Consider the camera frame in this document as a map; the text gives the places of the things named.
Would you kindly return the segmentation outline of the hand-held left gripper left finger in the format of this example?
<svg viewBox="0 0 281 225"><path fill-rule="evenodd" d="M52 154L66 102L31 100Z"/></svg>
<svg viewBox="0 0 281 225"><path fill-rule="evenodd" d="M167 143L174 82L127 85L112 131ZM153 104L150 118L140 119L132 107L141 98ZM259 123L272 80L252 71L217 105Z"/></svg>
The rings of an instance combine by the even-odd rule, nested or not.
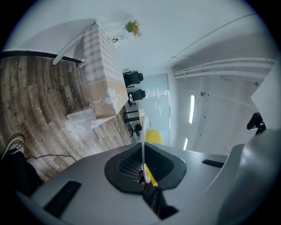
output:
<svg viewBox="0 0 281 225"><path fill-rule="evenodd" d="M108 160L131 153L141 144L126 145L85 157L43 184L30 197L16 196L43 225L152 225L159 217L141 194L123 193L106 178Z"/></svg>

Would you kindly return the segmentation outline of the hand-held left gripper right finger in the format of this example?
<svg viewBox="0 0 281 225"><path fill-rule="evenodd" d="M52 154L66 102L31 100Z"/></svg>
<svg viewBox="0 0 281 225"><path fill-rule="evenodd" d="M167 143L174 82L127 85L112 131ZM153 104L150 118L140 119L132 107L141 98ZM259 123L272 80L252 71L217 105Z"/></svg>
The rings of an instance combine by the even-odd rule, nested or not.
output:
<svg viewBox="0 0 281 225"><path fill-rule="evenodd" d="M174 149L155 143L146 143L145 148L146 153L150 148L172 161L173 169L158 182L160 188L165 184L172 187L162 192L167 205L178 210L170 220L218 220L225 192L209 187L220 168L203 164L203 160L225 162L226 156Z"/></svg>

